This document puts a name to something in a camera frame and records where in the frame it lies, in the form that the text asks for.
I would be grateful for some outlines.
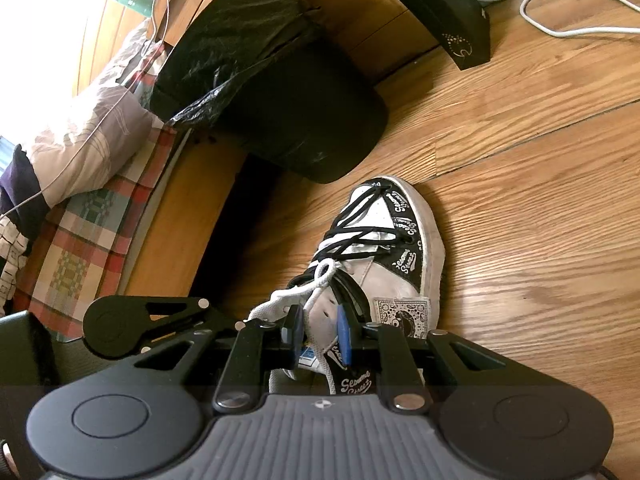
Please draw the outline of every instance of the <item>black garbage bag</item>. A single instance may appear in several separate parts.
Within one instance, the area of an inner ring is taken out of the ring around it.
[[[150,109],[217,130],[316,182],[352,170],[383,133],[380,96],[305,0],[213,0],[160,71]]]

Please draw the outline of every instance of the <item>wooden floor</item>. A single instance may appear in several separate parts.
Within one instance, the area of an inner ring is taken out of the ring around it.
[[[556,40],[489,9],[491,63],[440,49],[378,86],[389,128],[338,182],[286,174],[225,299],[244,316],[302,272],[355,184],[407,179],[447,248],[440,325],[609,408],[607,465],[640,478],[640,38]],[[610,0],[535,0],[551,27],[640,27]]]

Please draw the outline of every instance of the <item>white sneaker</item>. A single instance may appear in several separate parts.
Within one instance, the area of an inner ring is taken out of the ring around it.
[[[443,264],[444,245],[427,202],[401,178],[380,176],[353,190],[309,268],[250,318],[279,319],[292,298],[303,298],[309,347],[303,349],[300,368],[325,374],[332,393],[364,394],[372,390],[374,374],[342,362],[337,292],[362,306],[361,322],[387,323],[401,327],[406,336],[426,338],[440,315]]]

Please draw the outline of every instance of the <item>wooden bed frame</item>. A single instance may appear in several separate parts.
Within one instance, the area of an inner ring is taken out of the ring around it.
[[[170,0],[166,42],[175,45],[211,0]],[[324,25],[372,81],[437,46],[399,0],[309,0]],[[164,28],[166,0],[156,18]],[[82,31],[73,92],[81,92],[143,17],[113,0],[92,0]],[[126,294],[186,296],[245,154],[223,142],[191,141],[170,177]]]

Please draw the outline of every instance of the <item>metal screw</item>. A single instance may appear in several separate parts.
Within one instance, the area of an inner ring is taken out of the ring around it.
[[[237,410],[246,406],[249,400],[251,400],[251,397],[244,392],[225,392],[218,396],[216,402],[222,408]]]
[[[4,455],[4,460],[9,466],[11,472],[16,478],[20,478],[20,473],[18,473],[18,468],[15,465],[14,457],[11,455],[11,450],[9,449],[9,445],[6,442],[2,444],[2,454]]]
[[[424,397],[418,394],[400,394],[394,397],[394,406],[398,410],[406,410],[408,412],[419,410],[424,406],[425,402]]]

